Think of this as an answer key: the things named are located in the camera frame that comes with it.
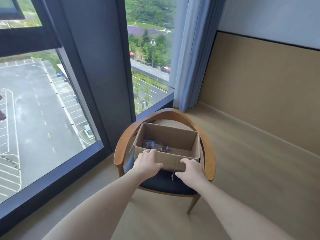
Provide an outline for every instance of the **plastic bottle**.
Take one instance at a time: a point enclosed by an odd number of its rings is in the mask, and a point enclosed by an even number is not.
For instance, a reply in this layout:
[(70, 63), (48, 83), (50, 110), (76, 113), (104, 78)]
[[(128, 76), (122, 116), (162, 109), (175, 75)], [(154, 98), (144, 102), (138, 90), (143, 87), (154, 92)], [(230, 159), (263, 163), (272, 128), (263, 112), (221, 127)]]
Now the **plastic bottle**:
[(156, 144), (153, 140), (144, 140), (142, 143), (142, 147), (146, 149), (156, 149), (159, 152), (166, 152), (169, 149), (168, 146)]

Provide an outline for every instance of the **purple flower field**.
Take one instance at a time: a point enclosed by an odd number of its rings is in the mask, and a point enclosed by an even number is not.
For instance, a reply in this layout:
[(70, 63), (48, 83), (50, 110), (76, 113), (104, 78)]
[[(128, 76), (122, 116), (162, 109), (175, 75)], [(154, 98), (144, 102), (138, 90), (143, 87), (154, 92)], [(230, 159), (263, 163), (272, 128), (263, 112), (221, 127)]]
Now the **purple flower field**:
[[(130, 35), (134, 35), (134, 36), (142, 36), (144, 33), (144, 30), (146, 28), (142, 28), (142, 27), (134, 27), (134, 26), (128, 26), (128, 34)], [(148, 34), (149, 35), (161, 35), (161, 34), (165, 34), (165, 32), (158, 30), (158, 29), (153, 29), (153, 28), (147, 28), (148, 30)]]

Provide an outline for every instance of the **light wood floor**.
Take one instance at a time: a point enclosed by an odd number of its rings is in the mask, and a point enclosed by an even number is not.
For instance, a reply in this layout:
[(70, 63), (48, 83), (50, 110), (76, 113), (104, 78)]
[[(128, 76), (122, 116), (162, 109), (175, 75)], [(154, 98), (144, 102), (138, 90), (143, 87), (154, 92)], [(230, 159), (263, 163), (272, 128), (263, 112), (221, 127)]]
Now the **light wood floor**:
[[(320, 239), (319, 157), (203, 104), (186, 114), (214, 146), (215, 185), (297, 240)], [(67, 213), (117, 177), (112, 157), (107, 158), (0, 240), (41, 239)], [(202, 198), (187, 215), (190, 202), (189, 198), (138, 189), (112, 239), (230, 239)]]

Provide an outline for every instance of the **curved wooden backrest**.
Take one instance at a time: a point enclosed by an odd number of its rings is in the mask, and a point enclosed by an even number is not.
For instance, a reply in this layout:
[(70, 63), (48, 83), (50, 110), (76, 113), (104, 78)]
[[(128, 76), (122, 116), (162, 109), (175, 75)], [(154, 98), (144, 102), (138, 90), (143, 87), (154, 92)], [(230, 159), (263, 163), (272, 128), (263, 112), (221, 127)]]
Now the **curved wooden backrest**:
[(174, 120), (178, 121), (186, 126), (190, 127), (194, 131), (197, 131), (200, 135), (200, 143), (203, 151), (203, 159), (204, 159), (204, 171), (209, 181), (214, 179), (214, 175), (216, 173), (216, 157), (214, 154), (214, 150), (211, 146), (210, 140), (207, 135), (196, 126), (184, 113), (177, 109), (173, 108), (165, 108), (158, 110), (152, 115), (138, 120), (132, 123), (122, 134), (120, 137), (118, 144), (115, 148), (114, 152), (114, 164), (119, 169), (120, 176), (124, 175), (123, 171), (123, 163), (125, 158), (126, 147), (132, 137), (138, 132), (141, 124), (143, 122), (150, 122), (153, 120)]

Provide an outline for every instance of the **lamp post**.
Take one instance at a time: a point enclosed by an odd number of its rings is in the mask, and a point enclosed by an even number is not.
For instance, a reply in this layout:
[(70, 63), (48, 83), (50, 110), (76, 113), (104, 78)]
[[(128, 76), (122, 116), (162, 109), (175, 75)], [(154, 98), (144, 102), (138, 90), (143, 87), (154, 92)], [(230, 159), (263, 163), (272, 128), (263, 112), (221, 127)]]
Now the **lamp post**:
[(154, 39), (152, 39), (152, 41), (150, 41), (150, 44), (152, 46), (152, 67), (153, 67), (153, 47), (156, 46), (156, 43), (154, 42)]

